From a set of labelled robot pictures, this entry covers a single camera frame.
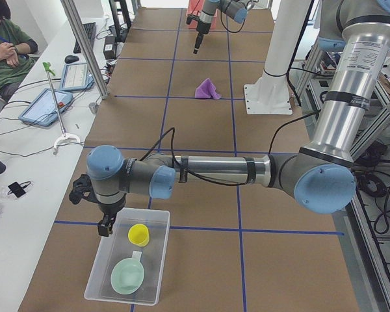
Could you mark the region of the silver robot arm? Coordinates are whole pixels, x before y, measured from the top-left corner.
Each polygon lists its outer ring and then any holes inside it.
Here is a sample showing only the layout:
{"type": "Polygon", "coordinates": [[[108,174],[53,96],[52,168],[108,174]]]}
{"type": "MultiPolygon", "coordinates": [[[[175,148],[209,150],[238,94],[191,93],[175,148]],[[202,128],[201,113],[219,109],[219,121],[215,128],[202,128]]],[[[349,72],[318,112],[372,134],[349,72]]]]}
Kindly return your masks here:
{"type": "Polygon", "coordinates": [[[211,29],[217,10],[236,23],[244,25],[248,11],[254,6],[254,1],[204,1],[201,10],[198,13],[195,13],[195,10],[189,12],[187,14],[186,24],[190,25],[192,21],[195,21],[196,31],[198,32],[193,53],[195,55],[198,53],[203,37],[208,34],[211,29]]]}
{"type": "Polygon", "coordinates": [[[70,201],[99,206],[103,218],[97,228],[104,237],[112,233],[128,194],[167,199],[174,183],[189,176],[230,187],[259,183],[315,213],[340,211],[356,192],[350,149],[390,49],[390,1],[323,1],[321,18],[319,47],[340,51],[341,57],[313,138],[298,153],[256,158],[147,152],[134,159],[102,145],[87,155],[87,172],[73,182],[70,201]]]}

